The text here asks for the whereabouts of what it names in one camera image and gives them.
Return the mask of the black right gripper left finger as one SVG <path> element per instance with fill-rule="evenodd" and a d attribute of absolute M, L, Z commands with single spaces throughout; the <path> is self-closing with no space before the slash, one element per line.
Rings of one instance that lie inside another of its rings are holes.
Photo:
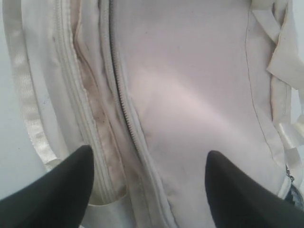
<path fill-rule="evenodd" d="M 40 179 L 2 199 L 0 226 L 78 228 L 93 182 L 93 151 L 83 145 Z"/>

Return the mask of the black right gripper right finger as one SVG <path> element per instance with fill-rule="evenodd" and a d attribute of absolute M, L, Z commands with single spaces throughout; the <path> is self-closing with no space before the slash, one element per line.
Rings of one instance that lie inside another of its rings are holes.
<path fill-rule="evenodd" d="M 281 199 L 218 151 L 208 153 L 205 189 L 212 218 L 218 228 L 304 226 L 304 198 L 294 185 Z"/>

